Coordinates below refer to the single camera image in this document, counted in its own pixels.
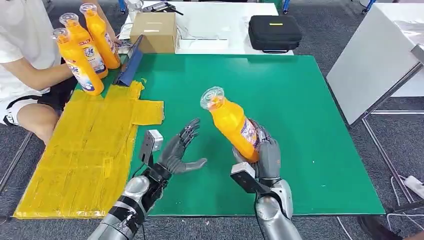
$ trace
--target white table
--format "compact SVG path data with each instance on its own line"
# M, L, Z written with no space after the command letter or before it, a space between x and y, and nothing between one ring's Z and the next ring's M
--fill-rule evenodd
M424 3L375 3L359 25L326 77L349 124L372 111L418 62L411 50L420 42L398 21L424 21L423 13ZM390 95L424 96L424 72Z
M158 3L145 1L144 7ZM249 40L248 26L253 15L274 15L273 3L172 1L183 13L176 13L181 39L176 54L265 54L255 50ZM125 23L131 23L127 17ZM125 25L119 39L130 38L131 24Z

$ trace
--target bottle label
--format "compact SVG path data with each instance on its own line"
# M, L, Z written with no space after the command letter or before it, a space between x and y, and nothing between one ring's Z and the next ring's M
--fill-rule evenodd
M69 67L69 69L72 71L72 74L75 76L78 83L81 85L81 87L88 91L92 92L94 91L94 87L92 82L90 81L89 76L77 65L75 65L74 60L66 60L66 64Z
M106 70L106 66L103 63L103 59L97 49L89 42L80 42L79 45L84 50L85 57L87 58L91 67L94 69L95 73L103 73Z
M240 131L241 135L254 147L257 144L257 136L255 126L247 118L244 120L244 125Z
M109 33L106 32L104 34L104 38L106 39L107 43L109 44L110 50L112 51L112 53L116 53L116 49L115 49L115 43L114 41L112 41L111 36L109 36Z

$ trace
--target power strip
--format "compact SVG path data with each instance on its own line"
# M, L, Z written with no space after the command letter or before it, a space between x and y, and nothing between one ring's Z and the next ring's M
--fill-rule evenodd
M414 176L409 176L405 181L403 181L403 183L414 193L424 199L424 185L420 180L416 179Z

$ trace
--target white t-shirt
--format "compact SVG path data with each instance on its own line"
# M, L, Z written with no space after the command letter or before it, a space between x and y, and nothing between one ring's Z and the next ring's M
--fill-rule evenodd
M0 0L0 63L26 58L36 69L60 64L52 23L42 0ZM23 96L41 95L0 65L0 107Z

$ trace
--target blue plastic piece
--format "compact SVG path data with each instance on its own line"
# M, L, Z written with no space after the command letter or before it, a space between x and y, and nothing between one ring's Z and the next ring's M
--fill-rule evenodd
M114 84L127 87L131 85L131 82L133 81L140 62L143 58L143 53L139 49L139 45L142 39L143 35L139 36L137 41L134 43L134 45L132 45L131 49L126 54L126 58L121 66L121 72L114 81Z

